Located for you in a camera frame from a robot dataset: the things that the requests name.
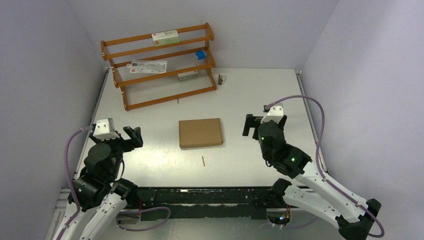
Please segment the brown cardboard box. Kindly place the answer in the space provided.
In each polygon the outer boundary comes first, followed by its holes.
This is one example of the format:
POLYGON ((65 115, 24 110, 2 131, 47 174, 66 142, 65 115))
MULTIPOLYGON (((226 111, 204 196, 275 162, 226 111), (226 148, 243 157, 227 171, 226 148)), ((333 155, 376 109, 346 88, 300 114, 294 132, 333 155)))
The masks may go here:
POLYGON ((180 120, 178 133, 181 149, 215 147, 224 143, 220 118, 180 120))

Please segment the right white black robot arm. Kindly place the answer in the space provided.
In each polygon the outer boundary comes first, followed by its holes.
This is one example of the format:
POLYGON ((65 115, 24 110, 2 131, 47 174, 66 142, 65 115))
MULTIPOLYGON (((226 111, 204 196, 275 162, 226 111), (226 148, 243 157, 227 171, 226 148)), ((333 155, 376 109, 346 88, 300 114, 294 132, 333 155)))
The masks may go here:
POLYGON ((307 153, 288 144, 284 135, 286 116, 279 122, 262 119, 247 114, 242 135, 248 136, 254 129, 252 137, 259 142, 265 164, 313 190, 307 192, 289 180, 278 179, 270 189, 270 202, 275 207, 287 204, 301 208, 333 225, 346 240, 371 236, 382 204, 351 192, 323 172, 307 153))

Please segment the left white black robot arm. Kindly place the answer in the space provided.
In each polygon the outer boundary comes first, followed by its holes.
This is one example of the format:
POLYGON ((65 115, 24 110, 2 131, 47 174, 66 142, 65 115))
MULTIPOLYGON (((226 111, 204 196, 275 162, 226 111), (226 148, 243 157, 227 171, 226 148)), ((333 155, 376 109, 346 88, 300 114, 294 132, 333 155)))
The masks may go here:
POLYGON ((138 186, 118 174, 125 168, 124 153, 141 148, 144 142, 140 127, 125 126, 123 130, 128 139, 109 124, 96 123, 77 130, 66 141, 63 163, 70 194, 55 240, 96 240, 121 210, 138 203, 138 186), (69 148, 72 140, 85 131, 90 133, 94 146, 84 159, 79 177, 73 179, 69 148))

